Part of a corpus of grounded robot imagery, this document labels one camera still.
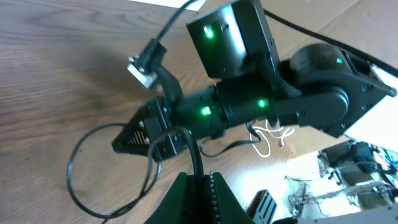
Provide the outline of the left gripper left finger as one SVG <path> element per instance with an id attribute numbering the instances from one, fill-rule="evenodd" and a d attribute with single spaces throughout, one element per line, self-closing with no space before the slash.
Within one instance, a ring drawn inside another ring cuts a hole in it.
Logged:
<path id="1" fill-rule="evenodd" d="M 180 223 L 187 192 L 188 177 L 189 175 L 186 172 L 179 173 L 158 208 L 144 224 Z"/>

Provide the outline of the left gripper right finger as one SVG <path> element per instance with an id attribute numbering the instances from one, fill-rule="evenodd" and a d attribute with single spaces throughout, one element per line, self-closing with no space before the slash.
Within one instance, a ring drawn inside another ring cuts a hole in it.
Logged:
<path id="1" fill-rule="evenodd" d="M 219 172 L 210 172 L 204 178 L 203 222 L 211 224 L 253 223 Z"/>

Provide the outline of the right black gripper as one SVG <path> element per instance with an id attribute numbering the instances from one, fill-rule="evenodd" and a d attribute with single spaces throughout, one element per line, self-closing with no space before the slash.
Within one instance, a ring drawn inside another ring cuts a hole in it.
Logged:
<path id="1" fill-rule="evenodd" d="M 150 100 L 149 105 L 140 107 L 123 126 L 111 143 L 118 154 L 146 156 L 150 142 L 174 127 L 172 106 L 183 98 L 183 91 L 178 80 L 163 65 L 155 65 L 152 71 L 157 75 L 165 96 L 156 97 Z M 181 135 L 167 134 L 155 144 L 152 158 L 156 162 L 164 161 L 179 155 L 185 148 Z"/>

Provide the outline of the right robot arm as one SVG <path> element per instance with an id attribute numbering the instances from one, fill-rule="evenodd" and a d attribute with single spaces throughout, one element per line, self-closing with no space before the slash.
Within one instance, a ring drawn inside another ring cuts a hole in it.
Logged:
<path id="1" fill-rule="evenodd" d="M 117 153 L 166 160 L 187 143 L 172 128 L 184 128 L 194 140 L 216 139 L 235 126 L 266 119 L 270 124 L 311 126 L 339 137 L 369 109 L 397 95 L 372 67 L 393 75 L 397 70 L 354 47 L 319 36 L 281 60 L 259 1 L 233 1 L 187 24 L 207 75 L 216 83 L 183 93 L 162 65 L 160 43 L 172 26 L 166 23 L 146 48 L 130 59 L 129 71 L 148 88 L 160 84 L 164 95 L 140 107 L 112 142 Z"/>

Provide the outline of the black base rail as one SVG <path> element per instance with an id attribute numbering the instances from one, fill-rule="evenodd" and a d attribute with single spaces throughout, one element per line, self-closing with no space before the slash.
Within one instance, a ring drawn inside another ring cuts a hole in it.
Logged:
<path id="1" fill-rule="evenodd" d="M 256 224 L 271 224 L 277 204 L 268 190 L 261 190 L 255 195 L 247 214 Z"/>

